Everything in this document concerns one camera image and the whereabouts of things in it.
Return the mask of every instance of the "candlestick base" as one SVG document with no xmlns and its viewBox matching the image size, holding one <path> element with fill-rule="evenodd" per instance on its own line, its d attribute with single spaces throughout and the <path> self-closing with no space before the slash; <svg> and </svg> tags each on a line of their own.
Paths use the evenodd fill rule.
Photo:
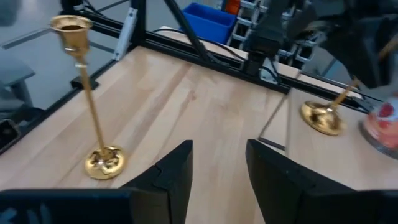
<svg viewBox="0 0 398 224">
<path fill-rule="evenodd" d="M 300 114 L 309 126 L 323 134 L 337 136 L 343 131 L 344 122 L 331 105 L 306 101 L 300 108 Z"/>
<path fill-rule="evenodd" d="M 88 175 L 98 180 L 107 180 L 119 175 L 126 161 L 123 149 L 117 146 L 105 146 L 105 156 L 100 152 L 101 149 L 97 149 L 86 159 L 85 169 Z"/>
</svg>

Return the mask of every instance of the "gold candlestick holder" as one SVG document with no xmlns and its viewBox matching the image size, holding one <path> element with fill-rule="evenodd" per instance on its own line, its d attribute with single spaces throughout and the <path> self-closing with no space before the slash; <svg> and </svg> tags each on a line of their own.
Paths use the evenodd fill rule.
<svg viewBox="0 0 398 224">
<path fill-rule="evenodd" d="M 337 136 L 343 131 L 344 122 L 337 112 L 338 105 L 346 95 L 359 84 L 358 79 L 342 92 L 332 103 L 323 105 L 314 101 L 306 101 L 300 108 L 303 120 L 313 129 L 330 136 Z"/>
<path fill-rule="evenodd" d="M 76 60 L 80 71 L 81 82 L 85 89 L 88 106 L 95 127 L 99 149 L 92 152 L 85 160 L 85 169 L 94 179 L 110 179 L 124 169 L 123 149 L 117 146 L 105 146 L 98 114 L 91 94 L 90 79 L 87 74 L 85 54 L 89 51 L 88 30 L 92 22 L 81 16 L 56 16 L 51 20 L 51 28 L 59 35 L 64 51 Z"/>
</svg>

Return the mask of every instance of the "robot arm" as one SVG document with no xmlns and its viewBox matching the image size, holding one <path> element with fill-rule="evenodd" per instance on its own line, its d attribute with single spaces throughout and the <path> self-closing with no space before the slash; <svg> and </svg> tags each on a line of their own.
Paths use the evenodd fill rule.
<svg viewBox="0 0 398 224">
<path fill-rule="evenodd" d="M 379 59 L 379 52 L 398 31 L 398 2 L 394 0 L 313 0 L 282 29 L 281 15 L 288 0 L 272 0 L 268 14 L 248 39 L 244 72 L 253 75 L 256 61 L 273 57 L 284 40 L 292 41 L 310 30 L 323 30 L 327 40 L 320 47 L 331 53 L 368 88 L 392 80 L 393 56 Z"/>
</svg>

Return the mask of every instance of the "wooden table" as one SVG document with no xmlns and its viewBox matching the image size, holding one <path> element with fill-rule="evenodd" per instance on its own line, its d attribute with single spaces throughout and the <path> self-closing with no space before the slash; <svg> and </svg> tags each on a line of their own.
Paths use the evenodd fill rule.
<svg viewBox="0 0 398 224">
<path fill-rule="evenodd" d="M 299 108 L 307 100 L 326 100 L 293 89 L 269 120 L 262 137 L 285 146 L 291 160 L 355 190 L 398 189 L 398 161 L 377 151 L 358 129 L 365 114 L 339 107 L 346 129 L 327 136 L 307 125 Z"/>
<path fill-rule="evenodd" d="M 327 90 L 334 91 L 336 93 L 341 93 L 344 89 L 329 84 L 327 82 L 323 82 L 320 80 L 317 80 L 315 78 L 306 76 L 305 74 L 298 73 L 296 75 L 296 78 L 298 80 L 314 84 L 316 86 L 320 86 L 322 88 L 325 88 Z M 354 93 L 354 92 L 349 92 L 348 96 L 355 96 L 358 98 L 362 98 L 360 94 Z M 287 141 L 287 129 L 288 129 L 288 112 L 290 111 L 289 106 L 288 106 L 288 100 L 287 96 L 280 102 L 280 105 L 278 108 L 274 111 L 274 114 L 272 115 L 272 118 L 267 122 L 267 124 L 264 127 L 264 131 L 261 134 L 261 137 L 269 140 L 273 143 L 276 143 L 280 147 L 285 147 L 286 146 L 286 141 Z"/>
<path fill-rule="evenodd" d="M 182 34 L 163 35 L 187 41 Z M 295 68 L 278 68 L 300 78 Z M 187 223 L 264 223 L 244 152 L 247 139 L 256 139 L 284 102 L 283 94 L 142 47 L 98 82 L 93 94 L 105 140 L 125 148 L 126 170 L 105 181 L 84 173 L 83 160 L 98 144 L 84 93 L 79 93 L 0 156 L 0 189 L 117 188 L 192 139 Z M 287 126 L 275 132 L 286 138 Z"/>
</svg>

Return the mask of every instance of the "blue bin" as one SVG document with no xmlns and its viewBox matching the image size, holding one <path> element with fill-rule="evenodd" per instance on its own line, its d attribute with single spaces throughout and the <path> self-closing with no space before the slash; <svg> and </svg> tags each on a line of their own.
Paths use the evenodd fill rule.
<svg viewBox="0 0 398 224">
<path fill-rule="evenodd" d="M 197 36 L 221 44 L 226 44 L 236 20 L 235 15 L 197 3 L 182 12 Z"/>
</svg>

